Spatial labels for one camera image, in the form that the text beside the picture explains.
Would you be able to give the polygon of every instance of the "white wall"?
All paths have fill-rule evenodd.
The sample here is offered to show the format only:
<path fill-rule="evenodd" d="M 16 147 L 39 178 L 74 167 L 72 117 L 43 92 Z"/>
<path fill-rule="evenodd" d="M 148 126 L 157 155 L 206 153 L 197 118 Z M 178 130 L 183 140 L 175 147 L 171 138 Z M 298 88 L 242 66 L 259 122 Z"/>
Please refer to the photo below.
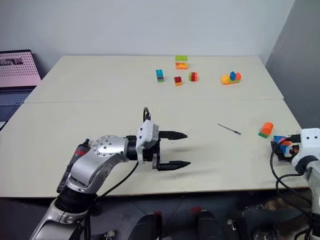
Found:
<path fill-rule="evenodd" d="M 259 55 L 294 0 L 0 0 L 0 51 L 62 55 Z"/>

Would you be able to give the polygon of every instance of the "laptop keyboard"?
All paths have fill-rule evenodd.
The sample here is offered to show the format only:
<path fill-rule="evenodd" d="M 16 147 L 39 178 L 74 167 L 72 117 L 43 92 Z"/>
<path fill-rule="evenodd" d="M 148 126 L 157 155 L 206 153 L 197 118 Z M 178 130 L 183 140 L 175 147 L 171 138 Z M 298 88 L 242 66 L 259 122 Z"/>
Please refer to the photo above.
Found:
<path fill-rule="evenodd" d="M 5 93 L 0 94 L 0 106 L 21 105 L 30 93 Z"/>

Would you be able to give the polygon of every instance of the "screwdriver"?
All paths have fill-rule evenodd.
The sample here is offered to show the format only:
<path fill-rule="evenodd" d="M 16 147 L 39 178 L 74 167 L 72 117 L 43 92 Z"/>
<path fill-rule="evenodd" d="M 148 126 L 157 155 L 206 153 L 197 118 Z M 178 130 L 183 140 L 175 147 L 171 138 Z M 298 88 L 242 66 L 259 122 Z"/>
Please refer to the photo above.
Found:
<path fill-rule="evenodd" d="M 230 129 L 230 128 L 226 127 L 226 126 L 223 126 L 223 125 L 221 125 L 221 124 L 219 124 L 219 123 L 217 123 L 217 124 L 218 124 L 219 126 L 221 126 L 221 127 L 225 128 L 225 129 L 228 129 L 228 130 L 230 130 L 230 131 L 234 132 L 235 134 L 239 134 L 239 135 L 241 135 L 241 132 L 238 132 L 238 131 L 232 130 L 232 129 Z"/>

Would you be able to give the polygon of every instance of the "white table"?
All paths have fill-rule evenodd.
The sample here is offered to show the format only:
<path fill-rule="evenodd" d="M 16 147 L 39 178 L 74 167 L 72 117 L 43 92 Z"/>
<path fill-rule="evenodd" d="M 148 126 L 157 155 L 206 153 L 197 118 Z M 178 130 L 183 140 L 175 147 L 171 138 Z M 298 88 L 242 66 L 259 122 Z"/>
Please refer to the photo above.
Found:
<path fill-rule="evenodd" d="M 174 56 L 64 56 L 25 102 L 283 99 L 257 56 L 189 56 L 188 63 L 188 70 L 176 70 Z M 157 82 L 156 69 L 165 82 Z M 231 71 L 242 81 L 222 85 Z M 189 82 L 190 72 L 198 72 L 198 82 Z M 175 87 L 176 76 L 183 86 Z"/>
<path fill-rule="evenodd" d="M 161 130 L 188 135 L 182 140 L 161 141 L 162 161 L 183 160 L 191 165 L 158 172 L 150 162 L 145 163 L 112 195 L 273 189 L 270 138 L 258 136 L 259 129 L 268 121 L 274 123 L 274 135 L 295 134 L 300 129 L 282 99 L 23 104 L 0 132 L 0 196 L 56 196 L 77 145 L 85 138 L 94 141 L 107 134 L 136 134 L 144 106 L 149 107 L 151 119 Z M 120 181 L 134 164 L 117 165 L 98 193 Z M 279 175 L 295 172 L 288 163 L 275 161 L 274 165 Z M 287 183 L 306 186 L 301 177 Z"/>

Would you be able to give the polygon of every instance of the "laptop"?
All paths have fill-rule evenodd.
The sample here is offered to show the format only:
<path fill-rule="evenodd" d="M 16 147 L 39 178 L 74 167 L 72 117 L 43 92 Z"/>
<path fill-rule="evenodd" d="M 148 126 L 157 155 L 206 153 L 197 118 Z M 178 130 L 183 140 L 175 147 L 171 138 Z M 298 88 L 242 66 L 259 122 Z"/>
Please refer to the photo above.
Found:
<path fill-rule="evenodd" d="M 30 50 L 0 51 L 0 130 L 40 83 Z"/>

